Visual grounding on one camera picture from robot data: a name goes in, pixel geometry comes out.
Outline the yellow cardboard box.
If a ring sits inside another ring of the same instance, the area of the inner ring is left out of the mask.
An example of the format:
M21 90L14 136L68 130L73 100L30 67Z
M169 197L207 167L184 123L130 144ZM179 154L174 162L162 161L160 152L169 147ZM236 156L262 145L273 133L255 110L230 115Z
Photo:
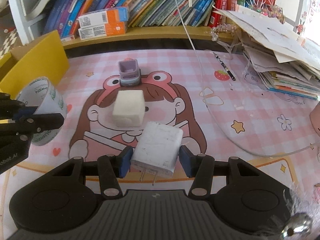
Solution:
M31 81L47 77L58 85L69 68L69 62L55 30L7 52L1 58L1 92L15 98Z

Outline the clear tape roll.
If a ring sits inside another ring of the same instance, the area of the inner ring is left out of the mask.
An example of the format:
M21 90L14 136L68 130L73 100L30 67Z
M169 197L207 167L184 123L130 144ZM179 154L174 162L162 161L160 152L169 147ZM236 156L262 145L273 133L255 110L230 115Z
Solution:
M29 107L37 107L34 114L60 113L64 118L67 116L67 104L63 96L52 85L47 77L38 77L25 86L16 97L18 101ZM44 130L33 136L32 144L43 146L52 141L60 132L61 128Z

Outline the lower orange white carton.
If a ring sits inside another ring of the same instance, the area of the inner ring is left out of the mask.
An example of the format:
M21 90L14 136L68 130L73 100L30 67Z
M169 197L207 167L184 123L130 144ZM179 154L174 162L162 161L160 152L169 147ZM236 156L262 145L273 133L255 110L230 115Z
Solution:
M107 37L126 34L127 22L101 24L87 28L79 28L78 33L81 40L97 37Z

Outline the upper orange white carton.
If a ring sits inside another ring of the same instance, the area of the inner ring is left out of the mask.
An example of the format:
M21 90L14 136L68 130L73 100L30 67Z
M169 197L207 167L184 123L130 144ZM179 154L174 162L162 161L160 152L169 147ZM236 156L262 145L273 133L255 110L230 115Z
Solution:
M88 12L78 17L80 28L93 27L102 24L127 22L129 20L128 7L114 7Z

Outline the black patterned pen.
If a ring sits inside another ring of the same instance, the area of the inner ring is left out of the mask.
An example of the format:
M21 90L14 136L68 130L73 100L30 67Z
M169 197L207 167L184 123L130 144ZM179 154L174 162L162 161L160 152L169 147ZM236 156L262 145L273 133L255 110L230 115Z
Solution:
M232 74L232 72L229 70L229 68L226 66L226 64L220 59L220 57L216 54L216 53L213 53L215 58L217 59L217 61L219 61L219 63L221 64L221 66L224 68L224 70L228 73L228 75L230 76L230 78L233 80L233 81L236 81L236 78L235 76Z

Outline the wooden bookshelf board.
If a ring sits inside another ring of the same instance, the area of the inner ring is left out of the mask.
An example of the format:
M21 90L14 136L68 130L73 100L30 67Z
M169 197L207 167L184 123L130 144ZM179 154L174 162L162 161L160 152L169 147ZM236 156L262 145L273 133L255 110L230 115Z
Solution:
M211 40L211 29L210 27L191 27L186 26L188 34L191 39L196 40ZM82 46L89 46L92 44L100 44L107 42L117 42L117 41L131 41L131 40L147 40L147 39L164 39L164 38L174 38L174 39L187 39L187 34L182 25L176 27L161 26L161 27L134 27L128 28L126 34L115 35L107 37L91 38L88 40L80 40L76 38L74 40L63 42L62 45L64 50L77 48Z

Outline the row of leaning books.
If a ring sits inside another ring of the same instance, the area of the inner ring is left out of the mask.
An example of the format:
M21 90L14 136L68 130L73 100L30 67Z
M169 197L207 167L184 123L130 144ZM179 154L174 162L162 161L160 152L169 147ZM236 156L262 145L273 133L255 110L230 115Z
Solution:
M43 32L56 30L61 40L80 37L78 17L88 12L128 7L127 28L197 27L208 22L214 0L54 0Z

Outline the pile of papers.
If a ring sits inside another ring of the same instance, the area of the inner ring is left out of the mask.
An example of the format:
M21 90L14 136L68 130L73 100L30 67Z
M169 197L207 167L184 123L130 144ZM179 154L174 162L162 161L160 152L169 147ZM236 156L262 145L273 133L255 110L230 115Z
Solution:
M319 99L319 45L300 37L277 18L239 6L217 9L235 25L249 65L270 91Z

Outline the white foam cube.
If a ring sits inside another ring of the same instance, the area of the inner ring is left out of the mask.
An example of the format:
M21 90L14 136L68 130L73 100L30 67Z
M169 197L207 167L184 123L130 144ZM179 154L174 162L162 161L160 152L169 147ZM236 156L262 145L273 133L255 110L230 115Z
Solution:
M112 119L117 127L140 127L145 114L142 90L120 90L114 102Z

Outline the purple toy truck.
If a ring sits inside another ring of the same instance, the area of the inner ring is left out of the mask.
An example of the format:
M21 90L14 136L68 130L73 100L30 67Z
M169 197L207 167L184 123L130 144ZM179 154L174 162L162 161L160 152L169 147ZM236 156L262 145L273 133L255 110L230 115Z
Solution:
M141 82L141 70L136 59L125 59L118 62L120 85L123 87L137 86Z

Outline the white power adapter plug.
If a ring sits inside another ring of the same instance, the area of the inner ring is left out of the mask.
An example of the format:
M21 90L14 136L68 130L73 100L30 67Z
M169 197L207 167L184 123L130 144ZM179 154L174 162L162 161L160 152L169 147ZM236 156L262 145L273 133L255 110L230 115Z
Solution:
M134 149L131 166L143 173L172 178L182 138L180 128L148 122Z

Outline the pink round object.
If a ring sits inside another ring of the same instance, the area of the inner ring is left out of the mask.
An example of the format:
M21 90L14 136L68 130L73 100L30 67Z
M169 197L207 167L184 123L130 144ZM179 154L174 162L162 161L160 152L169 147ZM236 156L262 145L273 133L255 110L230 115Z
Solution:
M315 132L320 136L320 102L314 107L310 113L310 122Z

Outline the orange white carton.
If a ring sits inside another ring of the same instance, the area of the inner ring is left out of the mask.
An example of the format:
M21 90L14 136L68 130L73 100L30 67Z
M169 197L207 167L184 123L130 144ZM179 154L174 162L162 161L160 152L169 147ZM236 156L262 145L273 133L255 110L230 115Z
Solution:
M114 7L88 12L78 17L80 28L93 27L102 24L127 22L129 20L128 7Z
M79 28L78 33L81 40L97 37L107 37L126 34L127 22L101 24L87 28Z

